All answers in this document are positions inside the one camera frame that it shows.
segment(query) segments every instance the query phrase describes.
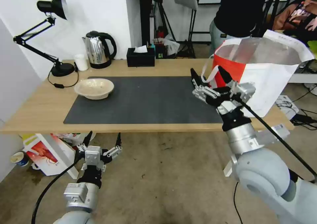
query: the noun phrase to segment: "black desk mat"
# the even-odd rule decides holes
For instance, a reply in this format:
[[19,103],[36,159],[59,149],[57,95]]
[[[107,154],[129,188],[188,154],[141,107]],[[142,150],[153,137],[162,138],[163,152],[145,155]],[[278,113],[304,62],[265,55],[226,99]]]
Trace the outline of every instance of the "black desk mat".
[[190,77],[102,78],[115,85],[108,98],[89,100],[78,96],[64,123],[222,123],[213,107],[192,94]]

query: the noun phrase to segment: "wooden table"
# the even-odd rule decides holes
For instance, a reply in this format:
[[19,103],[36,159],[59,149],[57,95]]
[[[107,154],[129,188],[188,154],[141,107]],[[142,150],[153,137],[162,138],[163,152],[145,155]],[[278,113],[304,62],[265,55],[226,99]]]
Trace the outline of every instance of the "wooden table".
[[[79,79],[90,76],[190,76],[193,67],[201,73],[205,59],[161,59],[155,61],[155,67],[127,67],[125,60],[115,60],[105,69],[92,69],[79,72]],[[53,83],[71,85],[77,74],[56,78]],[[220,123],[215,124],[64,124],[63,121],[72,107],[77,94],[74,88],[57,89],[45,80],[35,93],[23,104],[14,116],[0,130],[2,133],[79,133],[94,131],[97,133],[114,132],[202,132],[222,131]],[[271,126],[283,123],[289,130],[294,127],[279,108],[273,106],[264,120]],[[255,129],[264,127],[252,119]]]

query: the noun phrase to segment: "stainless steel kettle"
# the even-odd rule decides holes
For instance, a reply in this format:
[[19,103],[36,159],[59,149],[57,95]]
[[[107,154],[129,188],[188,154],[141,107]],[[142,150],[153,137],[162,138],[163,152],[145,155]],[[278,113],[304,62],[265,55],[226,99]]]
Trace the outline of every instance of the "stainless steel kettle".
[[[114,59],[117,53],[117,46],[113,37],[107,33],[91,31],[86,34],[86,37],[82,37],[82,39],[85,43],[88,59],[92,68],[100,69],[111,65],[111,60]],[[109,39],[112,44],[112,54],[109,52],[106,39]]]

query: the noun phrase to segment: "white cup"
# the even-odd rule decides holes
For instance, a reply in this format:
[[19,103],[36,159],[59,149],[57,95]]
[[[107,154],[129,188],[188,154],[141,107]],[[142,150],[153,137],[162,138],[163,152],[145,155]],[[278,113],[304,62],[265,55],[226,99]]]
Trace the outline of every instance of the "white cup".
[[83,54],[75,55],[74,60],[76,62],[78,70],[85,71],[88,69],[87,61],[86,61],[85,56]]

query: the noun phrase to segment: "black shirt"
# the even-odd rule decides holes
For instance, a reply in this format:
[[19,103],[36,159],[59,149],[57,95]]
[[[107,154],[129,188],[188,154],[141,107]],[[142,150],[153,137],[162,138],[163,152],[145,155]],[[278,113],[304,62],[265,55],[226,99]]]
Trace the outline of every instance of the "black shirt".
[[227,35],[247,37],[263,18],[265,0],[221,0],[214,18],[216,27]]

